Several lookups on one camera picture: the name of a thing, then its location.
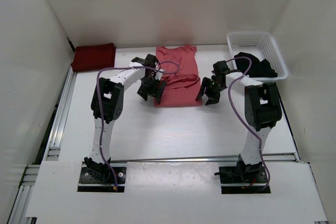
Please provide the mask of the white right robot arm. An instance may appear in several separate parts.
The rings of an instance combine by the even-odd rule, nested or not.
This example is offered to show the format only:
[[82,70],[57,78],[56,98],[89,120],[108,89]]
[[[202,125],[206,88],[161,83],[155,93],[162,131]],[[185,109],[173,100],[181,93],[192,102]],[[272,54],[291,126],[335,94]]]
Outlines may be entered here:
[[247,183],[262,174],[261,182],[267,183],[269,175],[262,151],[269,133],[282,117],[276,84],[256,81],[238,70],[231,70],[225,60],[216,62],[212,73],[211,78],[202,80],[196,100],[207,96],[206,105],[218,104],[221,92],[227,90],[235,115],[248,131],[236,167],[228,173],[228,178]]

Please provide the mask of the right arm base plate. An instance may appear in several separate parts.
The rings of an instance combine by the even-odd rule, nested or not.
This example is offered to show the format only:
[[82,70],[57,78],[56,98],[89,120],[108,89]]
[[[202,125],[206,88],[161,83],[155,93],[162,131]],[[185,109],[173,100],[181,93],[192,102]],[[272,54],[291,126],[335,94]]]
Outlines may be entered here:
[[271,193],[270,186],[266,186],[268,177],[264,168],[251,174],[240,175],[236,166],[221,166],[214,176],[220,180],[223,195]]

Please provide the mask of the dark red t-shirt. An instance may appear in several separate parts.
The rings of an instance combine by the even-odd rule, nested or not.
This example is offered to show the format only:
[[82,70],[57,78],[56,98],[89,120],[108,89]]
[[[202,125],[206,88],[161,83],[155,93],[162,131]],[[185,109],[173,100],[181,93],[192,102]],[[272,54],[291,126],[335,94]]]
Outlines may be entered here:
[[114,67],[116,47],[113,43],[77,47],[71,67],[73,72],[86,72]]

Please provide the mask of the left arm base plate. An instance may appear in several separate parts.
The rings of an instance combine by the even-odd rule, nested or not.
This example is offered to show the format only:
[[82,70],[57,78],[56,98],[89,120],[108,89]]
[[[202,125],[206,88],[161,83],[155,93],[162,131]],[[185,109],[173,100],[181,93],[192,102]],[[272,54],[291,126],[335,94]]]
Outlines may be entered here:
[[126,166],[113,166],[114,177],[111,169],[106,165],[99,172],[92,169],[92,165],[87,167],[83,162],[78,179],[77,192],[83,193],[123,193],[125,190],[125,182],[127,178]]

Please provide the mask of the pink t-shirt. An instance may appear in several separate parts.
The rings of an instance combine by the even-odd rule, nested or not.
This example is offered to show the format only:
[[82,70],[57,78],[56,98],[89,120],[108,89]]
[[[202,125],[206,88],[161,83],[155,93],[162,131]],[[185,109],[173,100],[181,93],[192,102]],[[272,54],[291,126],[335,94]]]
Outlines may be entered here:
[[201,101],[196,101],[201,87],[201,79],[195,60],[196,52],[197,47],[191,45],[173,49],[156,48],[156,57],[166,71],[166,74],[161,78],[166,82],[166,86],[161,96],[161,102],[154,101],[155,107],[202,105]]

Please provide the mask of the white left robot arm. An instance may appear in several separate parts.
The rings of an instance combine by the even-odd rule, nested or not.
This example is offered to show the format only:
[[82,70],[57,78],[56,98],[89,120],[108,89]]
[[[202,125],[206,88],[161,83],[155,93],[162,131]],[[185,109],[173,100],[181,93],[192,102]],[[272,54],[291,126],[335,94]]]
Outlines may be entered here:
[[141,85],[137,94],[143,99],[153,97],[157,103],[166,85],[161,81],[165,70],[156,56],[148,54],[142,59],[135,57],[127,67],[119,68],[120,72],[111,78],[97,74],[96,88],[91,101],[94,117],[94,138],[92,151],[84,158],[84,163],[90,175],[99,183],[113,183],[118,185],[117,174],[111,166],[110,143],[116,120],[123,111],[124,93],[137,81]]

